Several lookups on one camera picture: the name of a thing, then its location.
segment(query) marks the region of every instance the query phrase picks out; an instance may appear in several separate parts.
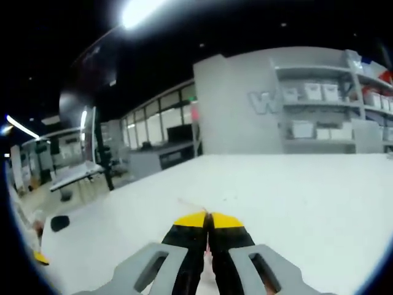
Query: floor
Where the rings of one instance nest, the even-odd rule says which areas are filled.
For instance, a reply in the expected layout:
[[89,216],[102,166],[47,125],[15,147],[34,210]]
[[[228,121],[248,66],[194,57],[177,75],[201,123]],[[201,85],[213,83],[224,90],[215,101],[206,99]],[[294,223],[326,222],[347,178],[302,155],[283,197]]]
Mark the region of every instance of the floor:
[[[130,174],[113,177],[112,182],[115,188],[120,188],[131,182]],[[60,200],[60,191],[50,192],[51,185],[51,183],[44,184],[21,198],[22,206],[26,212],[33,214],[37,210],[41,210],[45,217],[62,214],[90,203],[97,198],[105,197],[109,193],[104,175],[96,175],[92,183],[84,179],[65,187],[64,191],[72,192],[72,198],[68,202]]]

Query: shelf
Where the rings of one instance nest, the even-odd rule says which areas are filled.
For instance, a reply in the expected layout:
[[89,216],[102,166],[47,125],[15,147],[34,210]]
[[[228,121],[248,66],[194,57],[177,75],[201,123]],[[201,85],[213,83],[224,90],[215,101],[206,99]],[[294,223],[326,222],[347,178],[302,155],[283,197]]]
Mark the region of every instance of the shelf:
[[374,106],[368,106],[366,104],[364,105],[364,109],[366,111],[373,111],[373,112],[378,112],[380,114],[393,116],[393,112],[391,112],[391,111],[387,111],[387,110],[384,110],[384,109],[378,109],[378,108],[376,108]]
[[361,73],[357,73],[357,77],[359,78],[360,84],[369,85],[369,86],[373,86],[376,88],[382,88],[385,90],[392,90],[393,91],[393,85],[391,85],[385,81],[382,81],[381,79],[370,77],[366,74],[361,74]]
[[319,101],[319,100],[299,100],[285,101],[284,106],[326,106],[326,107],[342,107],[342,108],[359,108],[358,103],[347,103],[344,101]]
[[316,66],[316,65],[296,65],[296,66],[277,66],[276,72],[279,79],[315,79],[315,78],[333,78],[338,79],[351,71],[349,68],[340,68],[337,66]]
[[298,140],[285,140],[286,144],[289,145],[305,145],[305,144],[312,144],[312,145],[320,145],[320,144],[338,144],[338,145],[355,145],[354,140],[316,140],[314,138],[305,138],[305,139],[298,139]]

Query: yellow object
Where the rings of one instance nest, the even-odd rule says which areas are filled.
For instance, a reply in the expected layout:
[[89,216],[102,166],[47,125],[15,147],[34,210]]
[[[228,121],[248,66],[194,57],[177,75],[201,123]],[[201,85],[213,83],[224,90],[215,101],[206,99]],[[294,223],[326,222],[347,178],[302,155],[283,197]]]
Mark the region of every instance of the yellow object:
[[34,258],[36,261],[38,261],[39,263],[48,266],[49,265],[49,261],[44,257],[44,255],[42,255],[41,253],[38,253],[37,251],[33,251],[34,253]]
[[175,226],[192,226],[192,227],[203,227],[204,217],[206,212],[195,213],[187,216],[183,216],[175,221]]
[[243,227],[243,224],[233,216],[227,216],[221,213],[211,213],[215,229],[224,229],[228,227]]

